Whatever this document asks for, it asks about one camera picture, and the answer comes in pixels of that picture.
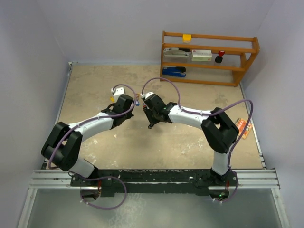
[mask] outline red object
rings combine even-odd
[[[224,54],[225,54],[224,51],[219,51],[219,52],[218,52],[218,56],[219,56],[219,57],[222,57]]]

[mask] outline yellow block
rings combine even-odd
[[[182,41],[184,43],[190,43],[190,41],[191,41],[191,34],[183,34],[182,35]]]

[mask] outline wooden shelf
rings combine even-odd
[[[207,69],[219,69],[219,70],[231,70],[233,73],[233,83],[228,82],[216,82],[216,81],[203,81],[203,80],[191,80],[187,78],[177,78],[177,77],[166,77],[171,81],[175,82],[189,82],[189,83],[201,83],[201,84],[212,84],[212,85],[225,85],[225,86],[238,86],[245,73],[248,71],[249,67],[255,60],[256,56],[260,51],[260,46],[256,37],[247,38],[247,37],[228,37],[228,36],[212,36],[212,35],[200,35],[200,34],[191,34],[192,38],[202,38],[202,39],[219,39],[219,40],[231,40],[231,41],[242,41],[250,42],[252,48],[238,48],[238,47],[223,47],[223,46],[206,46],[206,45],[197,45],[197,44],[186,44],[186,43],[166,43],[165,36],[168,37],[179,37],[182,39],[182,33],[173,33],[173,32],[162,32],[162,42],[161,42],[161,68],[160,68],[160,77],[162,75],[162,69],[164,66],[175,66],[175,67],[198,67],[198,68],[207,68]],[[225,51],[226,55],[236,55],[240,57],[240,63],[216,63],[214,58],[210,62],[203,61],[192,61],[192,56],[188,58],[178,58],[178,57],[165,57],[163,51],[165,48],[187,48],[190,50],[200,49],[200,50],[211,50],[213,54],[216,54],[219,51]],[[250,53],[250,58],[246,58],[246,53]]]

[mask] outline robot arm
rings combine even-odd
[[[209,146],[214,150],[212,170],[219,176],[225,175],[229,170],[230,152],[229,149],[236,141],[238,128],[234,125],[226,113],[222,112],[216,116],[201,114],[215,113],[220,110],[200,111],[185,108],[199,114],[189,114],[180,109],[177,103],[169,102],[165,104],[156,94],[149,92],[142,95],[145,103],[143,110],[150,122],[151,129],[159,122],[182,123],[203,130]]]
[[[63,136],[71,129],[79,126],[68,135],[66,143],[60,145],[55,152],[52,163],[63,171],[69,170],[86,178],[94,176],[97,168],[85,159],[78,157],[81,143],[100,132],[111,130],[121,125],[125,120],[133,116],[132,112],[128,112],[116,118],[109,117],[126,112],[133,103],[133,98],[124,94],[123,87],[117,88],[112,92],[115,103],[109,105],[96,116],[78,123],[57,123],[44,144],[41,154],[50,159]]]

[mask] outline concrete floor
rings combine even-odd
[[[210,77],[210,71],[204,74]],[[70,124],[92,117],[111,103],[114,85],[126,83],[140,93],[148,79],[158,76],[158,65],[76,65],[59,120]],[[239,87],[176,85],[182,105],[194,109],[223,108],[243,98]],[[176,91],[167,82],[154,80],[145,91],[156,93],[166,103],[177,101]],[[159,123],[149,130],[141,100],[140,104],[134,108],[132,119],[83,142],[80,156],[100,169],[208,169],[212,166],[213,151],[201,130],[170,123]],[[234,122],[248,117],[245,104],[237,105],[227,114]],[[262,168],[253,132],[245,140],[241,139],[232,154],[231,165],[234,169]]]

